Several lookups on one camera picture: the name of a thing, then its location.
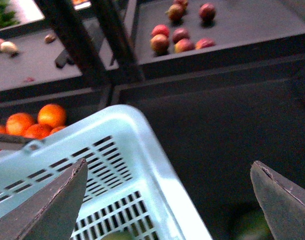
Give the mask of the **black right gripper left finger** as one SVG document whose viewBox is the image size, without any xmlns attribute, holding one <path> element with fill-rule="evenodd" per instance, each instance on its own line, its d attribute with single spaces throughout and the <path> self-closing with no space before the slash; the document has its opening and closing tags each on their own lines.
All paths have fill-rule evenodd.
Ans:
<svg viewBox="0 0 305 240">
<path fill-rule="evenodd" d="M 81 158 L 0 218 L 0 240 L 68 240 L 83 203 L 88 177 Z"/>
</svg>

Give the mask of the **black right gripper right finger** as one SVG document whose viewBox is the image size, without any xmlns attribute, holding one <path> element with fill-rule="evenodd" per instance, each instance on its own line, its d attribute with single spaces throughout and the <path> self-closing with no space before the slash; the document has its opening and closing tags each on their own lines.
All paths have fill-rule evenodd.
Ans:
<svg viewBox="0 0 305 240">
<path fill-rule="evenodd" d="M 256 199 L 275 240 L 305 240 L 305 189 L 260 161 L 251 165 Z"/>
</svg>

